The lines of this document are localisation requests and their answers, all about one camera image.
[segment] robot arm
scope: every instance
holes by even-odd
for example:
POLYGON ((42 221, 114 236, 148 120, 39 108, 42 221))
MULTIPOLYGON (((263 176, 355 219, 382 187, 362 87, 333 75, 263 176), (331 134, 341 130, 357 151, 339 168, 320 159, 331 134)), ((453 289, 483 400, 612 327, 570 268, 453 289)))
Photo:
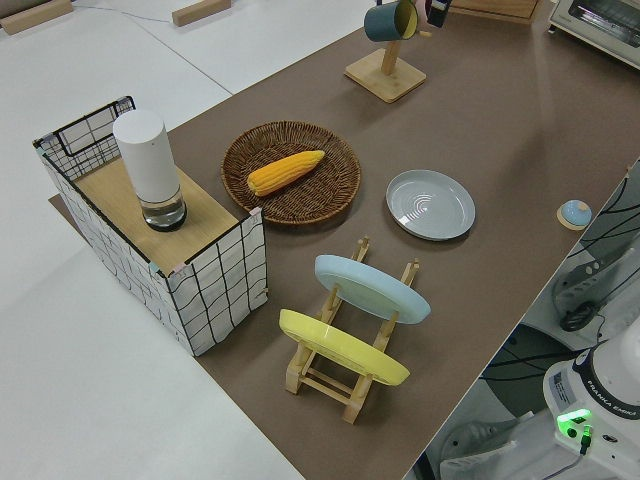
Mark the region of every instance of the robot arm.
POLYGON ((574 361, 551 366, 543 389, 561 445, 585 452, 589 427, 589 457, 619 478, 640 479, 640 319, 574 361))

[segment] yellow corn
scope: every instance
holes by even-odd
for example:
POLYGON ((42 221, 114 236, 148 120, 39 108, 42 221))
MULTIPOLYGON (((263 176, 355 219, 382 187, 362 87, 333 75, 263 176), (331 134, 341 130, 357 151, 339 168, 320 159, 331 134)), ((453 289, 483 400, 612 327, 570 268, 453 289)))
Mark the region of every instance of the yellow corn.
POLYGON ((323 150, 307 150, 271 162, 247 177, 247 185, 258 197, 275 192, 310 172, 324 158, 323 150))

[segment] woven tray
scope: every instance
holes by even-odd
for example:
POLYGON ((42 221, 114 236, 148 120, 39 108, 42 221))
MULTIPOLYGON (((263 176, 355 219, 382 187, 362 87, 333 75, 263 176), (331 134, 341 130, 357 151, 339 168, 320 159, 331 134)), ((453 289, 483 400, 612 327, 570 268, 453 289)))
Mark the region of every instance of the woven tray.
POLYGON ((279 121, 238 137, 222 162, 222 181, 245 210, 261 207, 264 218, 285 225, 329 219, 349 206, 360 186, 360 163, 351 147, 329 130, 304 122, 279 121), (304 150, 324 150, 311 172, 265 197, 247 186, 249 174, 304 150))

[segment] toaster oven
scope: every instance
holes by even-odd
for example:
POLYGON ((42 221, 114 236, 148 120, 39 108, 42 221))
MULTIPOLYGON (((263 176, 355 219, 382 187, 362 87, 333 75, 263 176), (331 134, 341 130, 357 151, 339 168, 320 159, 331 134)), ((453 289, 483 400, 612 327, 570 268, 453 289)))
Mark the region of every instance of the toaster oven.
POLYGON ((640 0, 557 0, 550 23, 640 69, 640 0))

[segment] brown table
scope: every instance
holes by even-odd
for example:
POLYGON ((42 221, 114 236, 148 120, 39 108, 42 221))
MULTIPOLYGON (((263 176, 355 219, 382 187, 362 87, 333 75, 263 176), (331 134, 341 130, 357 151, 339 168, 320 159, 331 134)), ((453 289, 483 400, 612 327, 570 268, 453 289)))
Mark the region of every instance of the brown table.
MULTIPOLYGON (((179 166, 236 215, 220 162, 256 125, 321 125, 361 161, 361 189, 343 223, 267 228, 269 302, 198 358, 306 478, 402 478, 577 241, 556 209, 579 198, 597 211, 638 157, 639 72, 547 34, 550 8, 531 27, 450 15, 433 38, 404 42, 400 57, 427 81, 394 104, 343 75, 377 48, 357 31, 170 132, 179 166), (436 243, 396 225, 385 190, 410 169, 467 188, 477 208, 468 235, 436 243), (295 343, 279 330, 278 312, 315 314, 325 293, 315 256, 348 256, 365 234, 368 263, 387 273, 420 259, 414 288, 433 312, 397 327, 387 352, 411 376, 399 387, 374 385, 352 426, 330 398, 285 391, 295 343)), ((348 305, 335 325, 369 340, 379 326, 348 305)))

